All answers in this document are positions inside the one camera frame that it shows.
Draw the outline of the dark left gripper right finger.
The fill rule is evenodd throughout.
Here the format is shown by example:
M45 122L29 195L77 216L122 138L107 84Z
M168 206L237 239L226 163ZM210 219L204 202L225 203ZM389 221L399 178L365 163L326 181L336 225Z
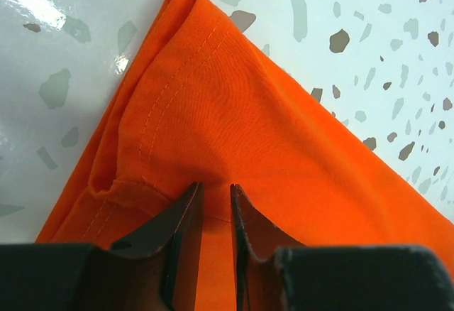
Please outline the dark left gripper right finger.
M452 310L453 282L422 246L306 246L231 186L237 310Z

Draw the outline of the orange t shirt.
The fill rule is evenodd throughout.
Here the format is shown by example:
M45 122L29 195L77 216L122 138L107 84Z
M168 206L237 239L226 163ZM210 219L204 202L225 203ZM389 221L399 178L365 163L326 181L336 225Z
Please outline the orange t shirt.
M105 249L204 185L195 308L234 310L230 186L306 245L418 244L453 224L209 0L164 0L40 243Z

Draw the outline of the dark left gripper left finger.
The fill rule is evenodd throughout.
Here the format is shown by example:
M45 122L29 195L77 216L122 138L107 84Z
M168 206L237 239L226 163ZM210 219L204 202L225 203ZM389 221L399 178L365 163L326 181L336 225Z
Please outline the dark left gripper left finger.
M193 310L204 187L101 249L89 243L1 247L2 310Z

